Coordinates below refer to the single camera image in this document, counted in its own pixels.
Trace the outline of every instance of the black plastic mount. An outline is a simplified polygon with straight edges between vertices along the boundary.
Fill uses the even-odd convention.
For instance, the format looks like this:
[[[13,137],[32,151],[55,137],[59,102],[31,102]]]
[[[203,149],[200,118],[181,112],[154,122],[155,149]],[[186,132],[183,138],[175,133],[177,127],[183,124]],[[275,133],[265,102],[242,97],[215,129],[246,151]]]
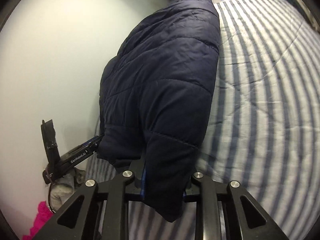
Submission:
[[[95,136],[60,157],[52,120],[47,122],[42,120],[41,133],[48,159],[48,165],[42,173],[46,184],[55,182],[56,179],[61,178],[71,168],[90,157],[98,149],[103,137],[102,135]]]
[[[142,202],[144,160],[112,180],[86,181],[41,228],[34,240],[96,240],[103,201],[107,200],[101,240],[128,240],[129,201]],[[186,188],[185,202],[196,202],[195,240],[221,239],[221,201],[228,240],[288,240],[286,235],[237,181],[213,181],[196,172]]]

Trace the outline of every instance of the white wall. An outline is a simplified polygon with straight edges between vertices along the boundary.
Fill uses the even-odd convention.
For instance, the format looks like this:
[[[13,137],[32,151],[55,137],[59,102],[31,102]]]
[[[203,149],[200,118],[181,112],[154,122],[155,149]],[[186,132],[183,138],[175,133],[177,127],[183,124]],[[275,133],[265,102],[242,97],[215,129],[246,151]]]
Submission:
[[[94,134],[101,74],[122,41],[168,0],[22,0],[0,33],[0,208],[28,234],[47,187],[41,120],[61,154]]]

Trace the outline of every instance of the quilted fabric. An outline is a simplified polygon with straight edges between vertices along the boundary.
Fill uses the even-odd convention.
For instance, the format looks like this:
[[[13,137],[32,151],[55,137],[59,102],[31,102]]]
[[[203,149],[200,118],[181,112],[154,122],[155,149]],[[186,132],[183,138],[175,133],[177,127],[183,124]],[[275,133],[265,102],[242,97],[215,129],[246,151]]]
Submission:
[[[98,156],[120,168],[145,155],[144,202],[167,221],[206,133],[219,42],[211,0],[176,1],[142,20],[102,75]]]

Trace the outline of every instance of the bolt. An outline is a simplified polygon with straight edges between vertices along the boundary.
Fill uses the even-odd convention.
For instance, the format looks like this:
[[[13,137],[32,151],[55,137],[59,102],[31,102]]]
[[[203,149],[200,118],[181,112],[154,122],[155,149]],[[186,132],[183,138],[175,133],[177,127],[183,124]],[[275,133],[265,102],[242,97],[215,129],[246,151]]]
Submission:
[[[132,176],[132,171],[124,171],[123,173],[122,173],[122,175],[124,176],[124,177],[131,177]]]
[[[236,181],[236,180],[233,180],[233,181],[230,182],[230,185],[231,185],[231,187],[239,187],[240,183],[238,181]]]
[[[203,177],[203,174],[201,172],[195,172],[193,176],[197,179],[201,179]]]
[[[86,185],[87,187],[92,187],[92,186],[94,186],[94,184],[95,184],[95,182],[94,182],[93,179],[88,179],[88,180],[85,182],[85,185]]]

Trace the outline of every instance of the bed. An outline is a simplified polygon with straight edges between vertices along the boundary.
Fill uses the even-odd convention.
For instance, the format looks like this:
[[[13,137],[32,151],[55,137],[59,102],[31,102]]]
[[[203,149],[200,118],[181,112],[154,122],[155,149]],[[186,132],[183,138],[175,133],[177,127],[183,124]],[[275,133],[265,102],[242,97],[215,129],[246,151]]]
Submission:
[[[197,168],[219,182],[238,180],[290,240],[304,239],[320,214],[319,34],[286,0],[212,1],[220,57]],[[107,161],[89,159],[87,179],[115,174]],[[129,203],[129,239],[194,239],[195,210],[188,203],[168,223]]]

